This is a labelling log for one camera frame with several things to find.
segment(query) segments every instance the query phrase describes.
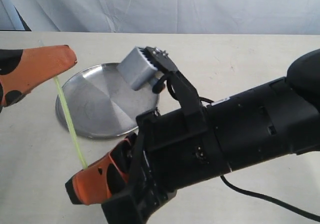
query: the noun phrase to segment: white table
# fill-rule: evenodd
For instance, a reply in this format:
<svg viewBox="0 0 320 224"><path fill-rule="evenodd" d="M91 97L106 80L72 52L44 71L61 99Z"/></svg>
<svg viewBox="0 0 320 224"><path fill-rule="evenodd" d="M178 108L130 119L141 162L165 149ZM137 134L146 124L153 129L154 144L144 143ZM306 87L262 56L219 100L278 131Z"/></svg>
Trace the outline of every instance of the white table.
<svg viewBox="0 0 320 224"><path fill-rule="evenodd" d="M78 64L60 76L101 63L121 61L134 46L166 49L201 96L214 100L286 75L299 56L318 49L320 36L183 35L63 32L0 32L1 49L68 44ZM64 183L81 165L68 132L55 116L57 91L52 80L36 88L0 115L0 223L103 224L100 205L72 205ZM178 107L169 95L159 109ZM80 139L89 163L109 151L118 139ZM290 155L226 177L235 185L261 192L318 213L320 153ZM247 197L219 178L187 187L156 212L150 224L313 224L281 207Z"/></svg>

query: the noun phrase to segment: metal plate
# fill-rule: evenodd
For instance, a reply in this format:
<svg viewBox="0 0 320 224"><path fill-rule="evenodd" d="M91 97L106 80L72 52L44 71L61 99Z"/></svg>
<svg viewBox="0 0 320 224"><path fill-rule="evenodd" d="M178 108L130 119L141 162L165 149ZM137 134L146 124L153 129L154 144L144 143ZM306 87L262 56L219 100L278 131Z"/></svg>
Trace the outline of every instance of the metal plate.
<svg viewBox="0 0 320 224"><path fill-rule="evenodd" d="M149 84L134 91L117 71L118 63L105 63L85 69L62 87L77 135L87 138L113 138L137 128L136 116L157 106L159 95ZM67 129L60 99L55 111Z"/></svg>

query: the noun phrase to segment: round metal tray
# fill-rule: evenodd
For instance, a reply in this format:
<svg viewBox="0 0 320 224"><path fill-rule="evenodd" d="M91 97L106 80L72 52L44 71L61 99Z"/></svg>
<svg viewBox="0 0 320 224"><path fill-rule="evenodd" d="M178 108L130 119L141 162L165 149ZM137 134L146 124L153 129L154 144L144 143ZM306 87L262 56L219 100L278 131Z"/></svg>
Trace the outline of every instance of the round metal tray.
<svg viewBox="0 0 320 224"><path fill-rule="evenodd" d="M159 95L150 85L134 91L116 66L104 63L85 69L63 86L77 135L86 138L114 138L137 128L136 116L155 108ZM68 129L59 97L55 102L59 122Z"/></svg>

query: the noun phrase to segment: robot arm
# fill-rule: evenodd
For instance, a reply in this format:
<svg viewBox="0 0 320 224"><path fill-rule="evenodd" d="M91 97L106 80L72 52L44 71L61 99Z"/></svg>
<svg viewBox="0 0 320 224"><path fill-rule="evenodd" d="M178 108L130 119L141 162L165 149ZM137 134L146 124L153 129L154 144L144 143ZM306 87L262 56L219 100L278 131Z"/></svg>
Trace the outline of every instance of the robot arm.
<svg viewBox="0 0 320 224"><path fill-rule="evenodd" d="M320 150L320 49L287 76L203 105L168 54L135 48L118 66L132 89L164 83L180 109L137 116L129 135L66 190L74 204L101 204L109 224L145 224L177 190L288 154ZM155 73L162 77L155 79Z"/></svg>

